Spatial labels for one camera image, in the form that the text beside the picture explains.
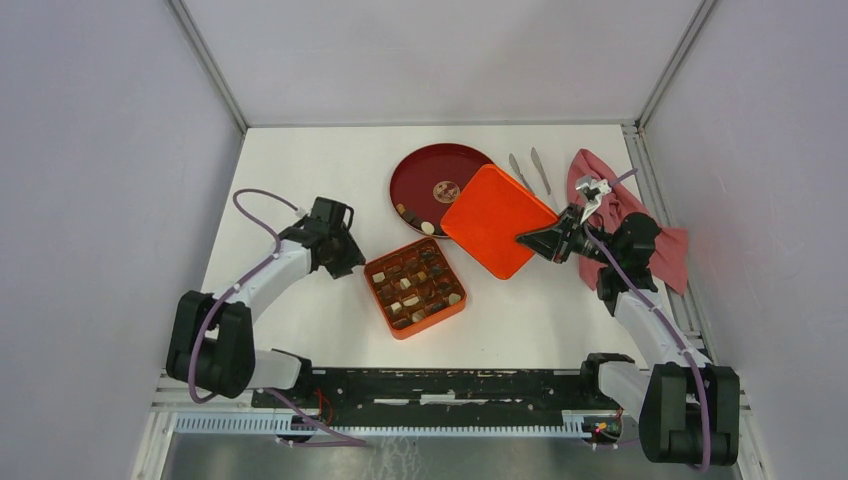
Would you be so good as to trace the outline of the orange box lid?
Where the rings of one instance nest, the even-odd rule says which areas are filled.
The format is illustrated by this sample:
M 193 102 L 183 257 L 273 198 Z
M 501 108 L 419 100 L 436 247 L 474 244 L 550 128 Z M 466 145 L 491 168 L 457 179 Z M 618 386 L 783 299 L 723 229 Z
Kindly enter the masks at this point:
M 500 280 L 510 279 L 533 256 L 520 234 L 547 227 L 557 214 L 507 172 L 481 167 L 442 217 L 442 230 Z

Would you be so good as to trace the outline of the orange chocolate box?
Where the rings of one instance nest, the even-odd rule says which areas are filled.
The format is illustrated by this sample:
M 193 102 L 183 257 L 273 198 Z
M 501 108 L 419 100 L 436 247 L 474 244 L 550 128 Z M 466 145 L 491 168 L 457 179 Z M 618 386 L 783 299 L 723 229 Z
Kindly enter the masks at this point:
M 468 298 L 447 257 L 430 237 L 366 262 L 364 277 L 397 340 L 458 314 Z

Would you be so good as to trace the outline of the metal tongs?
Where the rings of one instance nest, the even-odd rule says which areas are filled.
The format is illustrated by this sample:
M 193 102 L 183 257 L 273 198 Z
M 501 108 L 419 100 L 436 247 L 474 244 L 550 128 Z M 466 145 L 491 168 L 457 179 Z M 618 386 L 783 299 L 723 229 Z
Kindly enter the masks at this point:
M 525 158 L 519 158 L 514 153 L 509 153 L 508 165 L 513 176 L 526 190 L 534 194 L 555 213 L 559 212 L 559 204 L 553 193 L 550 178 L 535 146 L 529 149 L 529 154 Z

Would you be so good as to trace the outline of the round red tray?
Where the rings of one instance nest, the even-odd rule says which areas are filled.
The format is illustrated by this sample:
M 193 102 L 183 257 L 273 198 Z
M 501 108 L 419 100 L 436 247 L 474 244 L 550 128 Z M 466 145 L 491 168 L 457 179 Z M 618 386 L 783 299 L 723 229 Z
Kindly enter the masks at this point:
M 446 239 L 441 220 L 477 171 L 492 163 L 484 153 L 456 143 L 437 143 L 408 154 L 395 167 L 389 198 L 399 217 L 415 231 L 421 223 L 435 227 L 433 236 Z

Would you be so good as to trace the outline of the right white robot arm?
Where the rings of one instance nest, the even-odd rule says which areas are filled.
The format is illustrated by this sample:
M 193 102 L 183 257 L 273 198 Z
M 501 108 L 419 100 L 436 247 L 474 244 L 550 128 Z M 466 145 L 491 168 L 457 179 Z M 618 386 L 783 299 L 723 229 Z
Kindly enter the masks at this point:
M 577 382 L 580 400 L 602 408 L 614 400 L 638 425 L 638 440 L 654 463 L 705 470 L 731 466 L 739 452 L 740 380 L 695 348 L 664 309 L 649 268 L 661 227 L 647 214 L 627 215 L 605 232 L 571 204 L 557 222 L 517 236 L 553 263 L 580 255 L 601 263 L 596 293 L 622 325 L 648 367 L 622 354 L 591 354 Z

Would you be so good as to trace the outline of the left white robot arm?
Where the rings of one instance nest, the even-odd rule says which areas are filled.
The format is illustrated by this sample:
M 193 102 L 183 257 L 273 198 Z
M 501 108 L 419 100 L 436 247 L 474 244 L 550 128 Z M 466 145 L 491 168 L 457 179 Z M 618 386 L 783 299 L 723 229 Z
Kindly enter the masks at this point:
M 277 231 L 240 202 L 232 202 L 246 219 L 271 236 L 260 260 L 239 278 L 212 292 L 189 290 L 178 301 L 166 358 L 166 373 L 183 381 L 198 404 L 216 397 L 236 398 L 248 390 L 275 389 L 290 407 L 306 405 L 314 394 L 304 374 L 310 360 L 281 350 L 259 350 L 254 325 L 289 287 L 324 269 L 332 278 L 352 274 L 365 258 L 353 238 L 354 210 L 337 200 L 318 197 L 309 210 L 284 200 L 297 221 Z

